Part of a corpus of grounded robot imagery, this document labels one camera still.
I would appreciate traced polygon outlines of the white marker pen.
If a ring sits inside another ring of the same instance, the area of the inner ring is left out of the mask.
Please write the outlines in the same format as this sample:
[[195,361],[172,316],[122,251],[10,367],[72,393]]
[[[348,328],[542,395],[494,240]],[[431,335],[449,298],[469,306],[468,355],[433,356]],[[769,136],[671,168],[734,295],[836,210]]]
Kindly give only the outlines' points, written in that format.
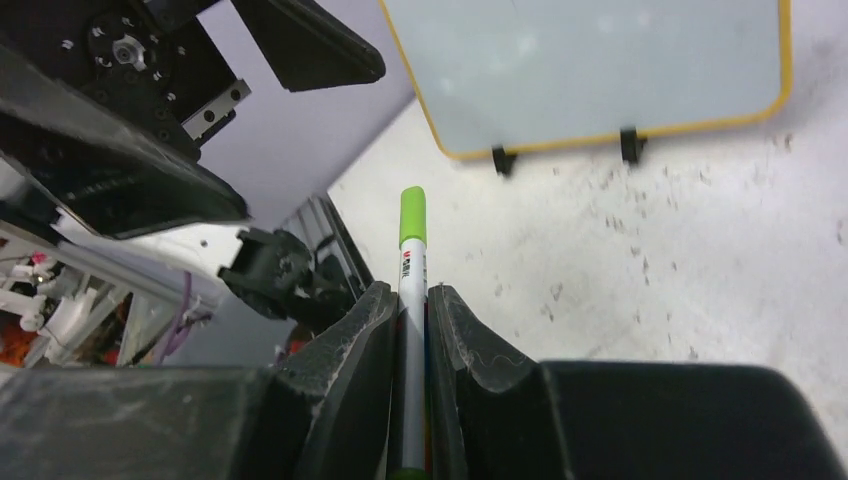
[[417,238],[401,244],[399,367],[395,446],[397,465],[425,471],[426,444],[426,245]]

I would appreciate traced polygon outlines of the green marker cap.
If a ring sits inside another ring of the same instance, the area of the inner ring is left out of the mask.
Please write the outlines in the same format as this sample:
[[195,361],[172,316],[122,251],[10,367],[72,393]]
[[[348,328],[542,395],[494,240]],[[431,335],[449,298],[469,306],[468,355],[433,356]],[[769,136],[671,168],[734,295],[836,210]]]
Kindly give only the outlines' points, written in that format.
[[399,244],[410,239],[427,243],[426,194],[420,186],[406,188],[400,196]]

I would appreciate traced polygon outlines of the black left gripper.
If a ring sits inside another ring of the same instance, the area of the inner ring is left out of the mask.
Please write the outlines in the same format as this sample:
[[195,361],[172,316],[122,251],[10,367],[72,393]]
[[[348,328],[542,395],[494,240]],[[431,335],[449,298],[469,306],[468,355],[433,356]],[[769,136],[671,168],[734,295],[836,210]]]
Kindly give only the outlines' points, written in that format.
[[[251,93],[198,19],[211,5],[2,2],[2,44],[33,63],[1,49],[2,159],[87,230],[114,240],[247,220],[244,198],[189,160]],[[315,1],[233,6],[290,92],[386,74],[381,53]]]

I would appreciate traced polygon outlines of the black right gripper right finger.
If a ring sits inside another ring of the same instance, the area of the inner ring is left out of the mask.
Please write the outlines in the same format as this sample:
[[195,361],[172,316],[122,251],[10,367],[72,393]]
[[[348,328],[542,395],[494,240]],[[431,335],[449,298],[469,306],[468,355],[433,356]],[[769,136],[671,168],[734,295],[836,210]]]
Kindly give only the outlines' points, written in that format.
[[537,362],[449,285],[428,299],[437,479],[843,479],[812,409],[750,365]]

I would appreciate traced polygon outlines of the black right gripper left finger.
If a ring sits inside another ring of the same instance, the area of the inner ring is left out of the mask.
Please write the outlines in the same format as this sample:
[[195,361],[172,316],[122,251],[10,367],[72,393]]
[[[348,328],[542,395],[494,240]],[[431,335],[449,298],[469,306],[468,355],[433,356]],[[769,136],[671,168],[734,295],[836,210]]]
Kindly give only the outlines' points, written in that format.
[[372,284],[270,368],[69,368],[1,390],[5,479],[371,479],[386,440],[397,296]]

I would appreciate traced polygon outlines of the yellow framed whiteboard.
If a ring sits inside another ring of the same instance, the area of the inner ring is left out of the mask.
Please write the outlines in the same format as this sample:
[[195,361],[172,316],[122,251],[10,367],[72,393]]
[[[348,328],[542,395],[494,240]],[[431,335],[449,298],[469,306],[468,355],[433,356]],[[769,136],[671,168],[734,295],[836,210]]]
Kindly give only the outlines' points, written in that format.
[[470,160],[732,128],[792,89],[787,1],[384,1],[437,147]]

